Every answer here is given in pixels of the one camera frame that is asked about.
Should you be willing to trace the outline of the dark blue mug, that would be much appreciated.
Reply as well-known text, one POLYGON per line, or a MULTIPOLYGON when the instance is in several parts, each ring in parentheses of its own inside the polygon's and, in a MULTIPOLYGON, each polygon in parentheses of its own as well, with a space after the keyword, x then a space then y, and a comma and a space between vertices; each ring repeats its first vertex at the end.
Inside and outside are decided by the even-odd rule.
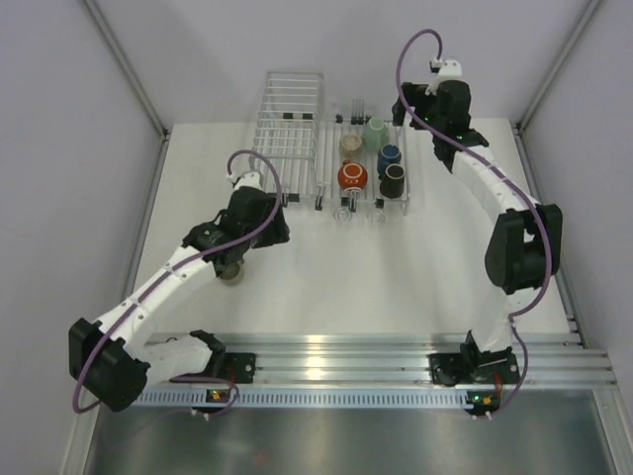
POLYGON ((389 165, 394 163, 400 163, 402 160, 402 152, 400 148, 392 143, 383 145, 377 158, 377 172, 380 175, 384 175, 389 165))

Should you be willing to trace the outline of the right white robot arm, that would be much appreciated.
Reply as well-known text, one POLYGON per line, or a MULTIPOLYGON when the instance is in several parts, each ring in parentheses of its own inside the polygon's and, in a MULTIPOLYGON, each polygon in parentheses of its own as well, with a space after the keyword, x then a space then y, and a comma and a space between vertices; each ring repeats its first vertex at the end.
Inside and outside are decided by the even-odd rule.
POLYGON ((510 346, 519 317, 544 298, 560 267, 563 213, 521 189, 495 160, 489 141, 471 125, 469 85, 451 79, 437 87, 404 82, 393 119, 432 135, 433 153, 473 195, 492 225, 484 255, 492 293, 455 353, 430 357, 434 383, 515 384, 521 377, 510 346))

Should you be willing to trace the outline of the brown mug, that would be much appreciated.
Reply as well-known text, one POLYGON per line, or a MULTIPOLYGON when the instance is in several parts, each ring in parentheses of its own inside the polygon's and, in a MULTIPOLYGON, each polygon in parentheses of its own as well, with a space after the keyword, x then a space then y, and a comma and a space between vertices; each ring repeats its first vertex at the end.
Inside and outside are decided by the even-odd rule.
POLYGON ((405 192, 406 171, 398 163, 387 166, 380 183, 380 193, 389 199, 401 198, 405 192))

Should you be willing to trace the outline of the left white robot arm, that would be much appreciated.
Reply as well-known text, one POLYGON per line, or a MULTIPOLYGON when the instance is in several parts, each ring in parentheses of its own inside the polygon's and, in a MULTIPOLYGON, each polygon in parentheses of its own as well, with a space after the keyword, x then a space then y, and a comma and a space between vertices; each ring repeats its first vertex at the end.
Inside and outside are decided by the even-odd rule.
POLYGON ((236 186, 227 206, 193 227, 167 262, 128 298, 94 321, 81 318, 71 326, 68 365, 76 413, 86 410, 79 402, 83 391, 120 412, 157 383, 224 377, 226 348, 211 332, 193 330, 156 344, 149 340, 202 287, 215 279, 236 279, 248 251, 289 241, 282 201, 282 192, 236 186))

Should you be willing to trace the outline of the beige speckled cup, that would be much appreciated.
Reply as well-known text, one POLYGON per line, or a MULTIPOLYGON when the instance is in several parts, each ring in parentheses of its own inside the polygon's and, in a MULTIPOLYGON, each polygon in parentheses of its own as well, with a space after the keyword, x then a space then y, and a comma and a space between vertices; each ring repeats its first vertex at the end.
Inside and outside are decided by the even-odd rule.
POLYGON ((339 153, 343 159, 352 159, 362 153, 363 141, 356 134, 346 134, 340 138, 339 153))

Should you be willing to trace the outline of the grey-green small cup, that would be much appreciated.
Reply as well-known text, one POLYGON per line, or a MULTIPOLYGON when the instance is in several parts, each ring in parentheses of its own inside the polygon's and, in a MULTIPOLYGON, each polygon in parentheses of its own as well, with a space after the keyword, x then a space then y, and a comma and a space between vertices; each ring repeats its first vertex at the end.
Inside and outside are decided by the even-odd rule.
POLYGON ((228 265, 220 274, 220 280, 223 284, 227 286, 238 285, 244 277, 243 265, 243 260, 228 265))

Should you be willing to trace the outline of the teal mug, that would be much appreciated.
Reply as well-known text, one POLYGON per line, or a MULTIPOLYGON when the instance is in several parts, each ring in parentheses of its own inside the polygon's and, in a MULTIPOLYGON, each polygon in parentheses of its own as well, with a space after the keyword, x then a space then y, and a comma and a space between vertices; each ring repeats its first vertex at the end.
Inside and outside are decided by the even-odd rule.
POLYGON ((380 118, 370 118, 363 127, 362 140, 368 149, 378 151, 389 140, 386 122, 380 118))

